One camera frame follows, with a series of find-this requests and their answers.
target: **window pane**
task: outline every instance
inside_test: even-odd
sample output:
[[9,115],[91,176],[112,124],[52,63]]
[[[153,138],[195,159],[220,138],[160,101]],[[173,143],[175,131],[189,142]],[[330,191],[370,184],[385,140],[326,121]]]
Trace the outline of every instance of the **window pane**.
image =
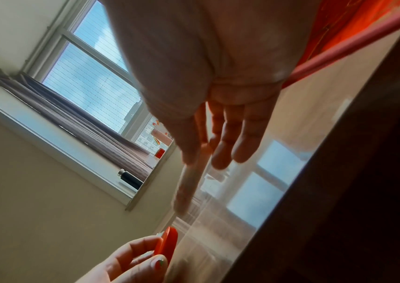
[[98,1],[94,3],[74,34],[119,67],[127,70],[112,34],[105,8]]
[[160,148],[167,150],[168,146],[163,143],[160,143],[160,145],[158,145],[153,136],[150,134],[153,130],[153,123],[156,123],[156,118],[152,116],[150,121],[140,133],[139,137],[136,139],[135,143],[142,146],[149,152],[155,154]]
[[72,44],[43,83],[118,133],[140,101],[135,88]]

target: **gray curtain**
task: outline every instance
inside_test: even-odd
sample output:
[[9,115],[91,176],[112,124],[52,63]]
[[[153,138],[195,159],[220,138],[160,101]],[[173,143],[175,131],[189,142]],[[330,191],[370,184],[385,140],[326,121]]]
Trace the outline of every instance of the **gray curtain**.
[[0,86],[140,180],[144,181],[150,174],[151,168],[145,162],[148,151],[124,139],[89,113],[27,74],[8,76],[0,69]]

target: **beige wall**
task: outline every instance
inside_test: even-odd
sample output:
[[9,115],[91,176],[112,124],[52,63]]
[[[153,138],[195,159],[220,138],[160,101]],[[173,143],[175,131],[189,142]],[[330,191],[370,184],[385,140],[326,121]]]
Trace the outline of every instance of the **beige wall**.
[[155,189],[126,212],[0,124],[0,282],[75,281],[118,246],[154,231],[158,211],[151,209],[160,208],[148,207],[146,196],[163,192]]
[[64,0],[0,0],[0,68],[19,70]]

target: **window frame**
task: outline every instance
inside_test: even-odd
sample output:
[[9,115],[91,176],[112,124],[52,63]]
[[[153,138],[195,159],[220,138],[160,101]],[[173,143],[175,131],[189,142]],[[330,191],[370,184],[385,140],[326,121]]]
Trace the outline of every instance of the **window frame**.
[[[119,78],[123,79],[126,83],[135,87],[135,80],[129,72],[119,67],[105,55],[98,52],[94,47],[74,34],[76,28],[89,13],[96,1],[97,0],[68,0],[66,2],[60,14],[64,14],[64,10],[67,9],[66,7],[70,6],[72,2],[71,8],[65,15],[57,16],[52,25],[48,27],[48,34],[44,36],[44,42],[39,50],[36,50],[35,55],[32,54],[31,58],[26,62],[23,70],[29,74],[29,76],[42,82],[70,43]],[[119,134],[131,142],[136,142],[151,118],[152,114],[148,111],[145,103],[141,103],[136,113]]]

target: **hand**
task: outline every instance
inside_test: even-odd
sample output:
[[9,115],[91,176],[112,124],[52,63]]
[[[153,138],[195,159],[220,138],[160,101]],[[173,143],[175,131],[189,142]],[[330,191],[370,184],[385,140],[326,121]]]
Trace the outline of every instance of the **hand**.
[[76,283],[161,283],[167,259],[150,252],[160,239],[149,236],[123,245]]
[[319,2],[103,0],[150,112],[186,164],[208,140],[208,103],[217,169],[245,162],[259,147]]

